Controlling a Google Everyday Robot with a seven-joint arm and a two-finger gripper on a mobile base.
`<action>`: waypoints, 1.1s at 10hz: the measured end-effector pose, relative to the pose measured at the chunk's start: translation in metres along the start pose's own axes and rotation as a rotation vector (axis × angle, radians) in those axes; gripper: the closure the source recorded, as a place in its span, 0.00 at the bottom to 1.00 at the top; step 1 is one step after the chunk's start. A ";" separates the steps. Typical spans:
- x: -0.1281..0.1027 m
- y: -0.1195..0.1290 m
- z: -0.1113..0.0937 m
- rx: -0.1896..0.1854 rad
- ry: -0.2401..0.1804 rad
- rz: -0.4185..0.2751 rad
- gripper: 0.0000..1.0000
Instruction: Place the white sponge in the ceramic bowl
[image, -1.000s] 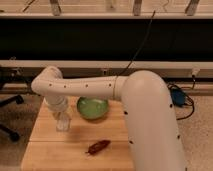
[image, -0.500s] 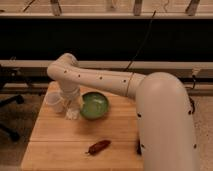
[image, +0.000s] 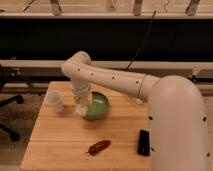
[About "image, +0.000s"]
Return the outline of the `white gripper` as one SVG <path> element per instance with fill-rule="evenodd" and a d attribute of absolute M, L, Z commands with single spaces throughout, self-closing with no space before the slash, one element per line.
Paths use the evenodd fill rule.
<path fill-rule="evenodd" d="M 85 87 L 74 86 L 72 93 L 75 99 L 78 99 L 78 104 L 81 106 L 90 106 L 93 96 L 91 92 L 91 85 L 87 84 Z"/>

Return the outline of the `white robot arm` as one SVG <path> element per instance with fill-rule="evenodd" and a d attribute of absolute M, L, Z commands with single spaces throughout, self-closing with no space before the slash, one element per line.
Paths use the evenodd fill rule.
<path fill-rule="evenodd" d="M 61 71 L 79 98 L 97 84 L 147 104 L 152 171 L 211 171 L 205 103 L 192 81 L 94 67 L 84 51 L 67 59 Z"/>

